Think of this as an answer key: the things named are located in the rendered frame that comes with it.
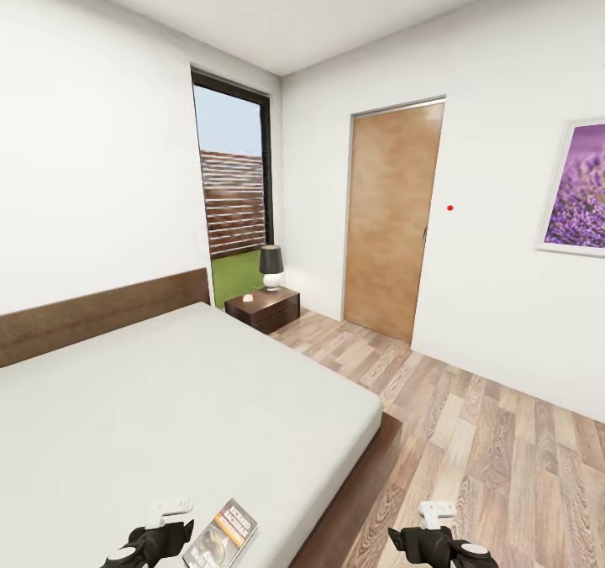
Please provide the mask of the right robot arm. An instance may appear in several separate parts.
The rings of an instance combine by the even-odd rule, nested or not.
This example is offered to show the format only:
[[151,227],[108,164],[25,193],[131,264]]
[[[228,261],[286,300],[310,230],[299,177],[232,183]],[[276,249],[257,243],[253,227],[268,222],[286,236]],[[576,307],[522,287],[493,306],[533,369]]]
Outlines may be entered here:
[[396,549],[405,551],[409,563],[427,563],[431,568],[498,568],[488,550],[464,539],[453,540],[450,528],[440,526],[439,518],[457,515],[453,502],[421,502],[418,514],[425,518],[421,527],[387,529]]

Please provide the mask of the hardback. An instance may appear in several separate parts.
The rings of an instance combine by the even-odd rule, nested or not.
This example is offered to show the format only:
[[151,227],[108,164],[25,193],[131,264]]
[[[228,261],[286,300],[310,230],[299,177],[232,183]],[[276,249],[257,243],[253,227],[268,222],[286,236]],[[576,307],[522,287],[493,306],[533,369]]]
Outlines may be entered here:
[[182,556],[187,568],[231,568],[258,529],[232,497]]

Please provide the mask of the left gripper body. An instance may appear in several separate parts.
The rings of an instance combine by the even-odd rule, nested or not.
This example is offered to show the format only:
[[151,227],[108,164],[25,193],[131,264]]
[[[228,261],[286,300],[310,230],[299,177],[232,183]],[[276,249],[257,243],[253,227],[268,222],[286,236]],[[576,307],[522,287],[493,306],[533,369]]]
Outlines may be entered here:
[[164,523],[158,529],[147,529],[146,527],[135,528],[129,537],[130,543],[142,539],[150,539],[156,548],[156,559],[154,568],[162,558],[178,556],[183,546],[184,522]]

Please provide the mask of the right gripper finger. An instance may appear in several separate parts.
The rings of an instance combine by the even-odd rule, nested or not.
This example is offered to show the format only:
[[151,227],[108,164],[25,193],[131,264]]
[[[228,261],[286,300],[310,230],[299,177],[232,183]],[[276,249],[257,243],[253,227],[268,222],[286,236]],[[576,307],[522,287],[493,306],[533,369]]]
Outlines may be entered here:
[[392,528],[388,528],[387,529],[388,535],[390,536],[390,538],[392,539],[393,544],[395,545],[396,549],[400,552],[405,550],[405,546],[403,546],[403,529],[398,532],[396,531],[396,529],[392,529]]

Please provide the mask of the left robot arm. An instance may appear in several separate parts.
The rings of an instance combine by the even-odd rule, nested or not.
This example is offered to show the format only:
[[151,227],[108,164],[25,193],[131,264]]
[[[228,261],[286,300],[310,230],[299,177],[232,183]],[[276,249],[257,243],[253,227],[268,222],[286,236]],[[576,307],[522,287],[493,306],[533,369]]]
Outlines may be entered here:
[[120,550],[113,552],[100,568],[155,568],[162,558],[178,556],[192,537],[194,520],[165,523],[163,516],[187,514],[193,509],[192,499],[179,497],[151,501],[146,526],[135,528]]

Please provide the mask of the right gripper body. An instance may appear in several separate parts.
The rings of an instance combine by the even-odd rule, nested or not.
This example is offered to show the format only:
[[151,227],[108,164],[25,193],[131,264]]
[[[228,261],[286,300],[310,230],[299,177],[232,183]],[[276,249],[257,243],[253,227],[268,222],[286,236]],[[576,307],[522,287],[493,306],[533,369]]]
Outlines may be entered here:
[[402,529],[407,561],[411,564],[427,563],[431,568],[439,568],[435,559],[435,551],[441,539],[453,539],[450,528],[440,526],[439,530],[421,529],[421,527]]

